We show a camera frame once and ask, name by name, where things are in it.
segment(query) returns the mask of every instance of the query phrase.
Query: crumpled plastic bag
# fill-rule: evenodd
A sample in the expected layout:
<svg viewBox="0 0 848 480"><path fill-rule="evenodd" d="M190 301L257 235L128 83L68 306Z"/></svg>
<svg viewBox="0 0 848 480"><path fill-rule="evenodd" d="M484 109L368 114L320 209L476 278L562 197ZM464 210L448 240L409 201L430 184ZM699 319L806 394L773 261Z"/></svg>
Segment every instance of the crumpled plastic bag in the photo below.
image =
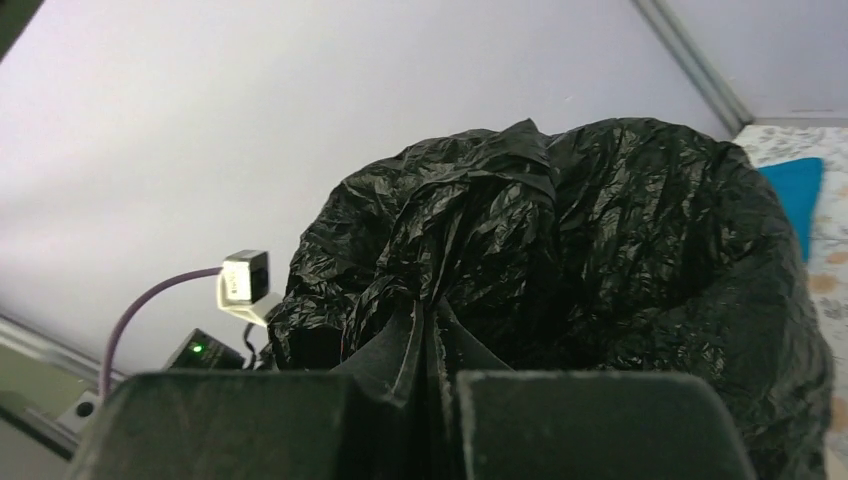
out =
<svg viewBox="0 0 848 480"><path fill-rule="evenodd" d="M412 145L347 177L301 237L271 360L446 297L517 369L682 371L718 392L763 479L824 479L833 366L797 238L736 145L654 119L532 121Z"/></svg>

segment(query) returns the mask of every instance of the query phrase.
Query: blue cloth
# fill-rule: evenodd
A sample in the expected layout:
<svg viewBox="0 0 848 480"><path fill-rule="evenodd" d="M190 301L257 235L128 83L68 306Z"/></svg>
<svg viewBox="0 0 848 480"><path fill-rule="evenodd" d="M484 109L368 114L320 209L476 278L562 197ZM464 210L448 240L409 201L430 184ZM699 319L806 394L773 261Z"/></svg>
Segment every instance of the blue cloth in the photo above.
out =
<svg viewBox="0 0 848 480"><path fill-rule="evenodd" d="M821 189L824 162L821 158L802 158L760 169L771 183L789 223L795 228L801 242L804 263L810 257L810 230L813 212Z"/></svg>

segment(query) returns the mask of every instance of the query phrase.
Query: power adapter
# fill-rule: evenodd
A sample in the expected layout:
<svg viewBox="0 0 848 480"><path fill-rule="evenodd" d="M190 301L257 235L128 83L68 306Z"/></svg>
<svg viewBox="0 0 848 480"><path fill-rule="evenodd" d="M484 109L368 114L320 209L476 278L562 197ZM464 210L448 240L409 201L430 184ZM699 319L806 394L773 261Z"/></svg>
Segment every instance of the power adapter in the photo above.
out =
<svg viewBox="0 0 848 480"><path fill-rule="evenodd" d="M195 328L168 359L166 369L241 370L245 358L208 333Z"/></svg>

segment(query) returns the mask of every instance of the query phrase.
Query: cable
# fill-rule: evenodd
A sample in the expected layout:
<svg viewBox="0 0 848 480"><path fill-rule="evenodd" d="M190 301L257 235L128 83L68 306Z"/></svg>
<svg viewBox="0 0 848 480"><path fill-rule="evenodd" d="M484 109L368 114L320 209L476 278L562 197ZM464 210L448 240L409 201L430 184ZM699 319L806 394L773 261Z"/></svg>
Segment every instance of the cable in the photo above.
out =
<svg viewBox="0 0 848 480"><path fill-rule="evenodd" d="M250 350L250 362L247 364L248 370L253 370L256 366L256 348L250 343L250 331L253 330L253 326L255 323L248 322L247 326L244 327L244 333L242 334L242 338L244 339L244 345Z"/></svg>
<svg viewBox="0 0 848 480"><path fill-rule="evenodd" d="M127 328L127 324L129 324L132 317L141 310L141 307L143 307L144 304L149 302L153 297L174 285L179 285L180 283L194 280L196 278L214 277L218 275L220 271L221 267L215 267L204 270L195 270L193 272L177 275L176 277L171 277L144 292L144 294L138 297L138 299L136 299L136 301L127 308L127 311L121 315L118 323L116 323L112 328L112 333L109 335L109 342L106 344L106 353L103 354L103 364L100 367L100 377L97 382L101 399L105 399L109 395L109 391L112 387L112 363L115 360L115 351L118 349L118 340L120 340L121 334L124 333L124 329Z"/></svg>

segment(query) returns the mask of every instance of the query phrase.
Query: floral tablecloth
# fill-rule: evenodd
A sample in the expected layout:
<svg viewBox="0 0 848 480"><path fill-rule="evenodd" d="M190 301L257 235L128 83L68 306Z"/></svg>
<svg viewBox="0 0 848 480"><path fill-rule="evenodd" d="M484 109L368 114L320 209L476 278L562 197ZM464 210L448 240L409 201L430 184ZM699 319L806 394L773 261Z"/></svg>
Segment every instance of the floral tablecloth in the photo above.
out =
<svg viewBox="0 0 848 480"><path fill-rule="evenodd" d="M820 327L837 368L828 443L848 464L848 128L752 125L734 141L756 167L804 157L824 160L807 270Z"/></svg>

